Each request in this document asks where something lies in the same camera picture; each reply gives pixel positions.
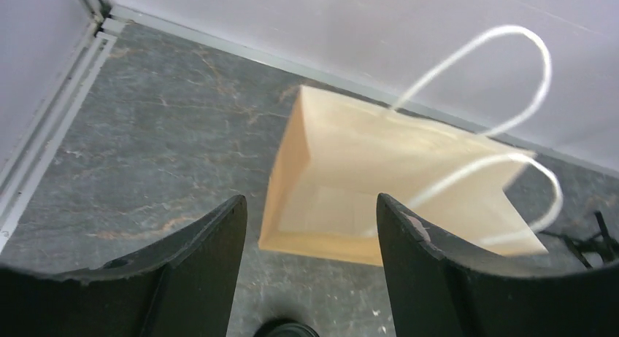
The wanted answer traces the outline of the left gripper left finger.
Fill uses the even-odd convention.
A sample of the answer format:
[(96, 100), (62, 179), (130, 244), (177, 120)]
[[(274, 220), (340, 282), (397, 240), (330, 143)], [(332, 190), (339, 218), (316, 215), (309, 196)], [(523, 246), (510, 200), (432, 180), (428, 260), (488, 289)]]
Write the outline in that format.
[(96, 269), (1, 267), (3, 336), (224, 336), (245, 244), (235, 195), (190, 225)]

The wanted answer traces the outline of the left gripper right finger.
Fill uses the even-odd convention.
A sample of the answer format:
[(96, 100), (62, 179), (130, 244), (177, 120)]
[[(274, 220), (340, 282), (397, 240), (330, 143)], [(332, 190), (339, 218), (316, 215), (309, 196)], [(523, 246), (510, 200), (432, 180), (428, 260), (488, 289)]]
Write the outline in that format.
[(381, 193), (377, 229), (398, 336), (616, 336), (618, 263), (562, 274), (489, 252)]

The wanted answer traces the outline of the brown paper bag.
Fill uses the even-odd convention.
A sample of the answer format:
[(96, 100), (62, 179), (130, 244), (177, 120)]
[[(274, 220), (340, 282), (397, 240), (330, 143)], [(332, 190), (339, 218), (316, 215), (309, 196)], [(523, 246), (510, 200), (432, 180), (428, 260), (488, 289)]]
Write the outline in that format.
[[(457, 61), (492, 39), (516, 34), (530, 39), (542, 57), (540, 84), (522, 112), (479, 133), (399, 112)], [(387, 193), (431, 224), (496, 254), (545, 252), (537, 234), (563, 206), (558, 178), (533, 151), (496, 136), (539, 110), (551, 79), (543, 40), (525, 27), (504, 25), (456, 50), (389, 107), (302, 85), (269, 177), (258, 247), (381, 266), (377, 197)], [(554, 195), (532, 222), (504, 194), (525, 165), (549, 179)]]

